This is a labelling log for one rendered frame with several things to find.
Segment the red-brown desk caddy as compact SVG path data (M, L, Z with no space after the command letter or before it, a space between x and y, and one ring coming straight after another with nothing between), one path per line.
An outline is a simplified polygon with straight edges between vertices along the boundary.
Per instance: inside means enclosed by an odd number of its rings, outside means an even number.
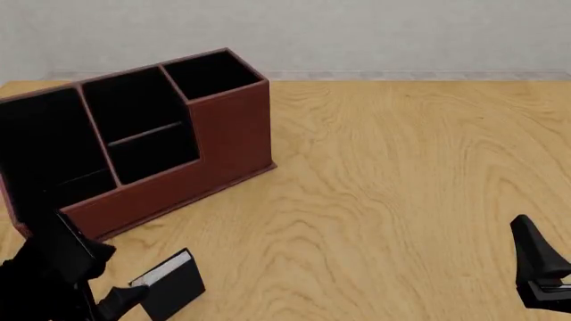
M12 226L37 193L107 240L275 168L269 81L222 48L0 98Z

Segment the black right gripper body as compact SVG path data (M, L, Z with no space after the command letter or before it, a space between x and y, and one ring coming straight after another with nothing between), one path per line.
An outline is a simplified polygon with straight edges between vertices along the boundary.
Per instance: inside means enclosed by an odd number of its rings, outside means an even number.
M571 310L571 284L562 282L569 274L543 275L517 272L517 293L528 309Z

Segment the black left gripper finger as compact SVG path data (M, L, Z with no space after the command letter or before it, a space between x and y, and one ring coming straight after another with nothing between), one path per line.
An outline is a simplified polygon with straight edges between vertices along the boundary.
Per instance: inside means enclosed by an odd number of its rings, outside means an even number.
M90 279L93 280L100 277L104 273L106 264L112 258L116 248L113 245L99 242L91 242L90 246L96 258L96 262L92 266L90 272Z
M150 292L148 285L129 288L112 287L107 296L97 304L98 320L120 320L137 304L145 300Z

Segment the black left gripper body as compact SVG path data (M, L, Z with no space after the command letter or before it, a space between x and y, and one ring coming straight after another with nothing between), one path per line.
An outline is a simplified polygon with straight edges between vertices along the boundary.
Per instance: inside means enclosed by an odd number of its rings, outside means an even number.
M46 261L51 290L63 321L101 321L88 285L100 261L86 237L56 210L44 210L30 219L34 245Z

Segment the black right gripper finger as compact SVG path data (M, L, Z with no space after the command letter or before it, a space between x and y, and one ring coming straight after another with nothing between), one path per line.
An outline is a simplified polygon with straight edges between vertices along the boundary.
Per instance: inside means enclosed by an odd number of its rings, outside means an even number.
M571 263L564 259L524 214L510 222L517 256L517 280L559 280L571 275Z

